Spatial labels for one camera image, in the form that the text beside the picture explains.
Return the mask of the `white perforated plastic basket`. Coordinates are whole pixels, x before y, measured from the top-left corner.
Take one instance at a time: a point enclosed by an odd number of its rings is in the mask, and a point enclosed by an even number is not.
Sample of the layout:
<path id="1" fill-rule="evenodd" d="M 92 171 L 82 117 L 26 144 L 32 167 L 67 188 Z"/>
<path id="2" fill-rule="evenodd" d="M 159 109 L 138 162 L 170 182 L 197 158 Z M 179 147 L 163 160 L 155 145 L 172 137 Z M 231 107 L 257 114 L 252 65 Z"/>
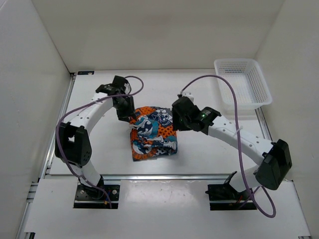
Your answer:
<path id="1" fill-rule="evenodd" d="M 272 103 L 271 93 L 256 60 L 217 59 L 214 69 L 216 75 L 227 80 L 233 88 L 239 115 L 250 115 L 254 110 Z"/>

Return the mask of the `left aluminium side rail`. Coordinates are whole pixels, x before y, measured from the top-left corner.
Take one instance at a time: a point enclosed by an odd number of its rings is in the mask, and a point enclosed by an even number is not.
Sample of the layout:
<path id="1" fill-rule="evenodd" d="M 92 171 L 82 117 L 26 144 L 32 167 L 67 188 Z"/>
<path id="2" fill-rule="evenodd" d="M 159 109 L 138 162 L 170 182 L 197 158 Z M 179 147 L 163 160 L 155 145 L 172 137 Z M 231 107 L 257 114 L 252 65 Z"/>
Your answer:
<path id="1" fill-rule="evenodd" d="M 68 83 L 68 87 L 67 87 L 66 93 L 64 95 L 56 123 L 58 123 L 60 118 L 66 113 L 66 110 L 67 110 L 67 107 L 69 104 L 69 100 L 71 97 L 71 93 L 73 90 L 74 82 L 76 79 L 76 75 L 77 75 L 76 72 L 70 73 L 70 81 Z M 50 141 L 49 141 L 48 146 L 46 148 L 47 152 L 45 154 L 45 157 L 43 158 L 42 167 L 41 167 L 40 172 L 39 172 L 39 177 L 38 177 L 36 182 L 31 183 L 31 186 L 29 188 L 29 192 L 28 192 L 28 195 L 26 198 L 27 205 L 33 202 L 33 199 L 34 199 L 35 193 L 36 193 L 36 189 L 37 189 L 37 186 L 38 186 L 40 179 L 45 178 L 47 170 L 50 169 L 50 167 L 51 167 L 52 160 L 54 157 L 54 151 L 55 151 L 55 128 L 56 128 L 56 126 L 53 127 Z"/>

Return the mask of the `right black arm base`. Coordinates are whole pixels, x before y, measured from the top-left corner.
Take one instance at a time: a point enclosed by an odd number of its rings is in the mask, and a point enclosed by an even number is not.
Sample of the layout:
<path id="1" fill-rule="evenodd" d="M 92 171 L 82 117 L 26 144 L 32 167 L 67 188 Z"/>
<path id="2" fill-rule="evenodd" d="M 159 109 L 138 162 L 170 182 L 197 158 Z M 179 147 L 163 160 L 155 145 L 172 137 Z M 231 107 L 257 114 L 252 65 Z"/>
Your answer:
<path id="1" fill-rule="evenodd" d="M 230 181 L 237 171 L 232 172 L 223 184 L 209 184 L 205 193 L 209 197 L 211 211 L 257 210 L 247 190 L 237 192 Z"/>

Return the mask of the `aluminium side rail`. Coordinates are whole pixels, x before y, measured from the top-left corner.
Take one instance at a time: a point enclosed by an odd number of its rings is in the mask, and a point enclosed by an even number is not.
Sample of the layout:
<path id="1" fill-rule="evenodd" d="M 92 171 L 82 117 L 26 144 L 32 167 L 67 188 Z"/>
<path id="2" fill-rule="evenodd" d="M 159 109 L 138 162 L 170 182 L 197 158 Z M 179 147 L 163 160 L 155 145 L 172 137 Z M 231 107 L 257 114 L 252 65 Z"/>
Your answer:
<path id="1" fill-rule="evenodd" d="M 278 189 L 292 166 L 288 144 L 279 139 L 272 141 L 268 124 L 261 108 L 255 110 L 263 138 L 254 138 L 257 149 L 258 165 L 254 171 L 260 185 L 270 190 Z"/>
<path id="2" fill-rule="evenodd" d="M 68 83 L 68 87 L 67 87 L 66 93 L 64 95 L 56 123 L 58 123 L 60 118 L 66 113 L 66 110 L 67 110 L 67 107 L 69 104 L 69 100 L 71 97 L 71 93 L 73 90 L 74 82 L 76 79 L 76 75 L 77 75 L 76 72 L 70 73 L 70 81 Z M 34 199 L 35 193 L 36 193 L 36 189 L 37 189 L 37 186 L 38 186 L 40 179 L 45 178 L 47 170 L 50 169 L 50 167 L 51 167 L 52 160 L 54 157 L 54 151 L 55 151 L 55 128 L 56 128 L 56 126 L 53 127 L 50 141 L 49 141 L 48 146 L 46 148 L 47 152 L 45 154 L 45 157 L 43 158 L 42 167 L 41 167 L 40 172 L 39 172 L 39 177 L 38 177 L 36 182 L 31 183 L 31 186 L 29 188 L 29 192 L 28 192 L 28 195 L 26 198 L 27 205 L 33 202 L 33 199 Z"/>

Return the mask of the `right aluminium side rail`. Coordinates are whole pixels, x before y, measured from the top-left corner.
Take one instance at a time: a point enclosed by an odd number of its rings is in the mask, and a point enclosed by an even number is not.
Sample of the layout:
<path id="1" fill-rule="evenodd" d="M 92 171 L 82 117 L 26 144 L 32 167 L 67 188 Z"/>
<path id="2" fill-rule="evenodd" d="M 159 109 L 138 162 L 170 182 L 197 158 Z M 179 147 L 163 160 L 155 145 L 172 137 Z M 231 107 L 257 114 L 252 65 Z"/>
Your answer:
<path id="1" fill-rule="evenodd" d="M 288 144 L 279 139 L 272 141 L 268 124 L 261 108 L 255 110 L 263 138 L 254 138 L 257 149 L 258 165 L 254 171 L 260 185 L 270 190 L 278 189 L 292 166 Z"/>

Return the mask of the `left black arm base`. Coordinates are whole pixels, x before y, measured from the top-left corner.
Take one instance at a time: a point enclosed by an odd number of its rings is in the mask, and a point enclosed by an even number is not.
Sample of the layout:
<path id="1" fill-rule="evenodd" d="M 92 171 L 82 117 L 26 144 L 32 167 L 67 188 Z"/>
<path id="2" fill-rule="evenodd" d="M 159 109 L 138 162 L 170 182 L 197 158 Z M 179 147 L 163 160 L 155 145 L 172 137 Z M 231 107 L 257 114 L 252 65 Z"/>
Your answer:
<path id="1" fill-rule="evenodd" d="M 98 189 L 78 182 L 75 192 L 73 208 L 75 209 L 118 209 L 120 197 L 119 184 L 104 184 L 104 191 L 108 197 Z"/>

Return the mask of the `colourful patterned shorts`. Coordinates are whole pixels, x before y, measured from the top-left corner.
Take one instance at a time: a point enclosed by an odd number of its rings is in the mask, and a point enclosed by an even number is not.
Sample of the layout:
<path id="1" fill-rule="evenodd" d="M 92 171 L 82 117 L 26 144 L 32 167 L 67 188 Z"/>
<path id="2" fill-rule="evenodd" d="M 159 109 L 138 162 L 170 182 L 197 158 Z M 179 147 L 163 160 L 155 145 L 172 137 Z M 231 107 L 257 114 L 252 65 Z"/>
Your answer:
<path id="1" fill-rule="evenodd" d="M 171 109 L 140 107 L 135 114 L 136 119 L 130 119 L 133 161 L 177 154 L 177 133 L 173 129 Z"/>

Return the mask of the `small black corner label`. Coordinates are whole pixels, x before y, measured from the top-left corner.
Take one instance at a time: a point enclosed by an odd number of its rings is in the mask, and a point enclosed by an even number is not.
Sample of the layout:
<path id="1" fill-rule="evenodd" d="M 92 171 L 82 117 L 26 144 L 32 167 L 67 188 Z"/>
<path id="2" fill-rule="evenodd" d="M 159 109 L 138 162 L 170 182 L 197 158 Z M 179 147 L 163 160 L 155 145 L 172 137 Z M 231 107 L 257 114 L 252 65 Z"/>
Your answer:
<path id="1" fill-rule="evenodd" d="M 77 75 L 94 75 L 95 71 L 78 71 Z"/>

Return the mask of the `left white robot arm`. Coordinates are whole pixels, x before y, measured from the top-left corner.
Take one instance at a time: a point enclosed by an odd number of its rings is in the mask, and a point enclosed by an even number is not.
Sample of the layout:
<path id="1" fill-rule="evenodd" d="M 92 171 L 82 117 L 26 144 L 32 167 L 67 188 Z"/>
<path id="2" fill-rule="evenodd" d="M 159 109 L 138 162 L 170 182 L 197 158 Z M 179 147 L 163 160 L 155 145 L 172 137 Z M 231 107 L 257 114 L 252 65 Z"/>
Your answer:
<path id="1" fill-rule="evenodd" d="M 102 84 L 95 90 L 88 104 L 71 111 L 71 114 L 77 113 L 76 116 L 57 125 L 55 155 L 67 164 L 80 184 L 88 187 L 87 193 L 93 199 L 103 197 L 105 188 L 102 176 L 90 161 L 90 133 L 112 108 L 116 110 L 119 121 L 129 122 L 136 117 L 131 90 L 127 77 L 115 76 L 112 83 Z"/>

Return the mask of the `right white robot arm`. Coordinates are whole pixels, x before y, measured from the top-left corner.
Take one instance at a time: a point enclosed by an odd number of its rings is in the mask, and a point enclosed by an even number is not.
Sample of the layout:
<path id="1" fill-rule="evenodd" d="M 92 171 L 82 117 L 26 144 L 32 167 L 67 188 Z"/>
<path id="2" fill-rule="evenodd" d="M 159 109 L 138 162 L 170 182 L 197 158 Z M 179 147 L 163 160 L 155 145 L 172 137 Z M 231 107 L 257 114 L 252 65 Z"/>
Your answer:
<path id="1" fill-rule="evenodd" d="M 214 137 L 255 162 L 255 166 L 246 169 L 243 176 L 233 173 L 227 178 L 224 194 L 229 199 L 237 198 L 247 187 L 263 186 L 277 190 L 292 167 L 289 146 L 285 141 L 273 142 L 238 130 L 217 110 L 210 107 L 200 110 L 188 97 L 180 97 L 172 104 L 172 114 L 174 130 L 192 130 Z"/>

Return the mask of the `aluminium front rail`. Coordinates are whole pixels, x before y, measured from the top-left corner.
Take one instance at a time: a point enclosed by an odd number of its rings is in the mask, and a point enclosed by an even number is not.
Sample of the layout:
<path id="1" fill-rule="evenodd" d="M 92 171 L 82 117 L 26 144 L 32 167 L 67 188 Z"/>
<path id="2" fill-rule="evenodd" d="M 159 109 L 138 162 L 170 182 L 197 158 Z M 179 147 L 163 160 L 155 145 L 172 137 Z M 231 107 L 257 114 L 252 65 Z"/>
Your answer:
<path id="1" fill-rule="evenodd" d="M 102 174 L 105 181 L 120 181 L 120 180 L 226 180 L 229 174 Z"/>

